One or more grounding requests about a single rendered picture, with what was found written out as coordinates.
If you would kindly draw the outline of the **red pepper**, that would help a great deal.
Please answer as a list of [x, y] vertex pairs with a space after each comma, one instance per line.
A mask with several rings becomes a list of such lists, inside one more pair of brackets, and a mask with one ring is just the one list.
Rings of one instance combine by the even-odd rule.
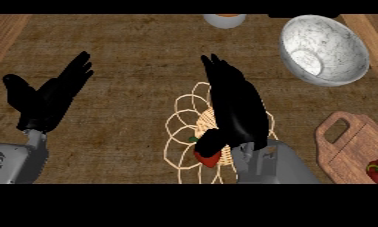
[[369, 162], [366, 166], [366, 174], [372, 181], [378, 184], [378, 160]]

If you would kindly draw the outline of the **wooden cutting board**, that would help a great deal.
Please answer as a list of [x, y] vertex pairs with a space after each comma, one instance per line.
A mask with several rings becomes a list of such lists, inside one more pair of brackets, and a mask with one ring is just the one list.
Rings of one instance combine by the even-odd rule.
[[[324, 139], [324, 132], [338, 120], [346, 129], [335, 142]], [[336, 184], [373, 184], [366, 174], [369, 163], [378, 160], [378, 124], [366, 115], [333, 112], [314, 131], [317, 165]]]

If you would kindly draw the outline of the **white cup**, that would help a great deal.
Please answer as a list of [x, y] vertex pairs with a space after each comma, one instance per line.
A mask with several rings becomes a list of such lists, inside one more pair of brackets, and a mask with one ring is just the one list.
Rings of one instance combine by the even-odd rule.
[[246, 15], [237, 14], [237, 15], [218, 15], [218, 14], [205, 14], [203, 19], [206, 23], [219, 29], [230, 29], [237, 27], [243, 20]]

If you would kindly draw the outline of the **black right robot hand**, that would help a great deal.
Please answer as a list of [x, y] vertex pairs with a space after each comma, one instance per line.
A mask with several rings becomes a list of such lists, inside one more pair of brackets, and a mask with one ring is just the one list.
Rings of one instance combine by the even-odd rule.
[[242, 72], [216, 55], [200, 56], [211, 86], [211, 102], [216, 127], [200, 136], [194, 151], [211, 157], [224, 146], [230, 148], [250, 142], [253, 149], [267, 146], [268, 119], [253, 85]]

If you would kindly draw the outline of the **white marble bowl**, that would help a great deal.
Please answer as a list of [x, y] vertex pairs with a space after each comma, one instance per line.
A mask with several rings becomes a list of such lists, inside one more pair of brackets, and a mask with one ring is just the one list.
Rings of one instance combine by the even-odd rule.
[[357, 81], [369, 69], [369, 52], [349, 28], [318, 15], [292, 18], [280, 31], [281, 62], [304, 82], [336, 87]]

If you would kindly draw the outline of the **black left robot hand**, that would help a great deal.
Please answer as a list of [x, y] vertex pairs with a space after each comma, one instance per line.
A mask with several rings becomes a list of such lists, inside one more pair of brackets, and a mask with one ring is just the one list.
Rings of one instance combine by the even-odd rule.
[[91, 75], [90, 54], [82, 51], [60, 75], [50, 78], [38, 89], [32, 88], [20, 76], [2, 76], [7, 103], [20, 113], [16, 126], [20, 131], [33, 129], [47, 133], [57, 127], [73, 97]]

